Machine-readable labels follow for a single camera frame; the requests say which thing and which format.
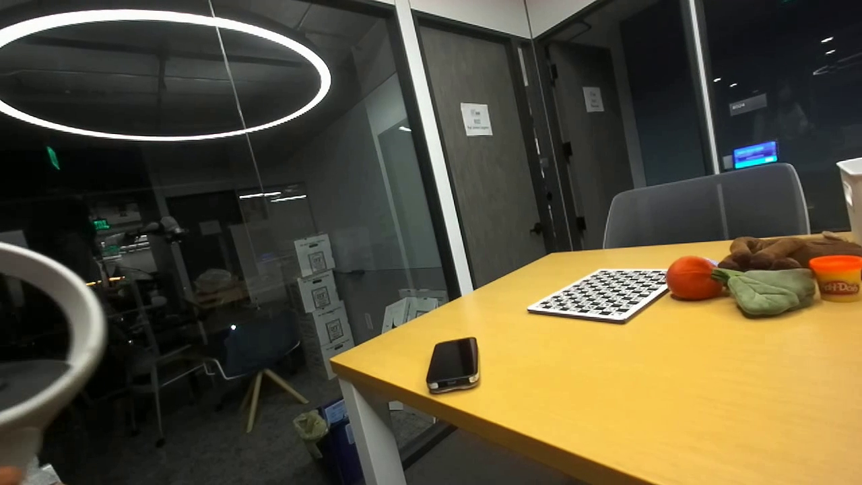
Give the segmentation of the green cloth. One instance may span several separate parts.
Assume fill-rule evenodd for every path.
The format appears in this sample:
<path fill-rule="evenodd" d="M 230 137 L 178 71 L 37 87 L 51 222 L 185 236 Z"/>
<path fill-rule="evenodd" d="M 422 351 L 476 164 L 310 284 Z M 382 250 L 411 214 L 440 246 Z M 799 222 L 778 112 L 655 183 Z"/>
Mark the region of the green cloth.
<path fill-rule="evenodd" d="M 715 280 L 724 285 L 746 318 L 786 316 L 816 300 L 807 271 L 717 271 Z"/>

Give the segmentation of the paper sign on door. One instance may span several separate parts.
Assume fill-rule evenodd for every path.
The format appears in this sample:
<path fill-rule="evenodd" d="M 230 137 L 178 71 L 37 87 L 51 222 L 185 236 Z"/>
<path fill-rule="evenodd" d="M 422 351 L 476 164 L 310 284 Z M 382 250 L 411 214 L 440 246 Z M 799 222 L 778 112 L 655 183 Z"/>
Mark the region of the paper sign on door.
<path fill-rule="evenodd" d="M 494 134 L 490 108 L 486 103 L 464 103 L 461 120 L 464 120 L 464 132 L 468 137 L 490 137 Z"/>

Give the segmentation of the brown cloth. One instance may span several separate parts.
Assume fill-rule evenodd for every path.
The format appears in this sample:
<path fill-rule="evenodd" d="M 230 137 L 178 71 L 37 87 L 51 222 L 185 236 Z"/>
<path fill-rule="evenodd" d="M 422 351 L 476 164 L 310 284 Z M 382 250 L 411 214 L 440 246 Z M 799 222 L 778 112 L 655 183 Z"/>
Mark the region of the brown cloth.
<path fill-rule="evenodd" d="M 797 271 L 816 256 L 862 256 L 862 242 L 840 236 L 736 237 L 721 271 Z"/>

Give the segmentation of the orange ball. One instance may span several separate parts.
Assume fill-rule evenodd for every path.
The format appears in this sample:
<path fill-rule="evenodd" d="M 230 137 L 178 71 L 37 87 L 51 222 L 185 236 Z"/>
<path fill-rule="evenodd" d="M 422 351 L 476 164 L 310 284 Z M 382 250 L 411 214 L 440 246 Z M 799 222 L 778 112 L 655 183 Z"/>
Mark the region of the orange ball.
<path fill-rule="evenodd" d="M 677 300 L 700 303 L 721 293 L 721 285 L 715 280 L 715 264 L 700 256 L 681 256 L 666 273 L 669 291 Z"/>

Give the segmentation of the white keyboard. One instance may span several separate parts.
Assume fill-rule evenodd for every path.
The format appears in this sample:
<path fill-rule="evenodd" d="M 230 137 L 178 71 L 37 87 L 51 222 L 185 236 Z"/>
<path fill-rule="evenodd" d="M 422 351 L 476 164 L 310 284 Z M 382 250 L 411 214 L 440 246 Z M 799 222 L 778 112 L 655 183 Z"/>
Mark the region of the white keyboard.
<path fill-rule="evenodd" d="M 530 306 L 535 316 L 628 324 L 669 291 L 663 271 L 603 268 Z"/>

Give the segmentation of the grey office chair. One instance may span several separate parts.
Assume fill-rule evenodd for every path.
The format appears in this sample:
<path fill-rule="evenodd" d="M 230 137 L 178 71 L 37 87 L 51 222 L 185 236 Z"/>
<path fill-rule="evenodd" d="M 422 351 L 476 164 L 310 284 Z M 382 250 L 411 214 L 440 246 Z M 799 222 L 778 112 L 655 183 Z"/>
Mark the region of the grey office chair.
<path fill-rule="evenodd" d="M 658 246 L 728 237 L 807 236 L 797 169 L 786 163 L 619 191 L 603 246 Z"/>

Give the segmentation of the stacked white boxes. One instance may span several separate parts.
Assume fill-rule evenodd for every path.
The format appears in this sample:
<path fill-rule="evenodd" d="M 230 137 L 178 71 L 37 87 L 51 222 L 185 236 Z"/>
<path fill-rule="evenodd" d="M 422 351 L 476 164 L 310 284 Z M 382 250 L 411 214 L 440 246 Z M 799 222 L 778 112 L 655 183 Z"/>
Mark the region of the stacked white boxes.
<path fill-rule="evenodd" d="M 320 355 L 332 358 L 352 345 L 352 330 L 335 279 L 335 254 L 327 236 L 293 242 L 302 310 L 312 318 Z"/>

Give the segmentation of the paper sign on glass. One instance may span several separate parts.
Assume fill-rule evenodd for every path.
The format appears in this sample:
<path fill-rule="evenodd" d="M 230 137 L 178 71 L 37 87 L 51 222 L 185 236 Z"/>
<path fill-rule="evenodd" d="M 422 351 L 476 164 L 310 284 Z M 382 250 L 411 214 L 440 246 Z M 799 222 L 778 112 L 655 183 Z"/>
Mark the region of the paper sign on glass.
<path fill-rule="evenodd" d="M 583 97 L 588 114 L 603 114 L 603 95 L 599 87 L 583 87 Z"/>

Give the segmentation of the orange container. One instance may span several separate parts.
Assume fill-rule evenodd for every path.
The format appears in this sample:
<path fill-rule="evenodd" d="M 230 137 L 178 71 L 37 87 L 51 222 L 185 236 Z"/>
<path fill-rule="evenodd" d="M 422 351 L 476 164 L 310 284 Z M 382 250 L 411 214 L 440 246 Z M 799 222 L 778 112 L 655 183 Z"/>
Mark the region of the orange container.
<path fill-rule="evenodd" d="M 860 256 L 816 256 L 807 262 L 825 296 L 857 296 L 862 280 Z"/>

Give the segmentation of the black smartphone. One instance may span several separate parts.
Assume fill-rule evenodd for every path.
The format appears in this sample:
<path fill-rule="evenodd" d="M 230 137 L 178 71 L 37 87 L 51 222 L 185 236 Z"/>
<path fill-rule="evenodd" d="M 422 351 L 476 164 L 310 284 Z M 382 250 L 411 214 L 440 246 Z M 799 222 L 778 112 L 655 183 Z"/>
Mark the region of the black smartphone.
<path fill-rule="evenodd" d="M 467 392 L 479 385 L 479 345 L 473 338 L 433 345 L 425 388 L 430 394 Z"/>

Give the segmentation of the blue chair wooden legs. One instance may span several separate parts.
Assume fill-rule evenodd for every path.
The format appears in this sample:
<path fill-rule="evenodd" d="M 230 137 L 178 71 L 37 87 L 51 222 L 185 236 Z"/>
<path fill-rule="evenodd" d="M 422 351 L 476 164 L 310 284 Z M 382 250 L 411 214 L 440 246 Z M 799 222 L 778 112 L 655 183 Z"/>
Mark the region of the blue chair wooden legs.
<path fill-rule="evenodd" d="M 286 377 L 278 374 L 278 366 L 302 347 L 298 335 L 286 318 L 244 318 L 230 324 L 216 338 L 212 366 L 216 374 L 227 382 L 247 380 L 251 388 L 243 397 L 247 411 L 244 431 L 255 428 L 262 388 L 273 380 L 282 394 L 308 403 Z"/>

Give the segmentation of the blue lit screen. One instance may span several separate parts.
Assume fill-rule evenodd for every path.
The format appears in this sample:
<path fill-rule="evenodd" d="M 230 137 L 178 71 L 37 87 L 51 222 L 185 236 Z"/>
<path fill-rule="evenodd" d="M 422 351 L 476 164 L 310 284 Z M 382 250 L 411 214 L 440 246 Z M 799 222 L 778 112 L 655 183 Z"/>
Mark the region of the blue lit screen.
<path fill-rule="evenodd" d="M 732 151 L 732 167 L 736 169 L 774 164 L 776 160 L 778 160 L 778 144 L 776 140 L 751 144 L 751 147 L 740 147 L 740 149 Z"/>

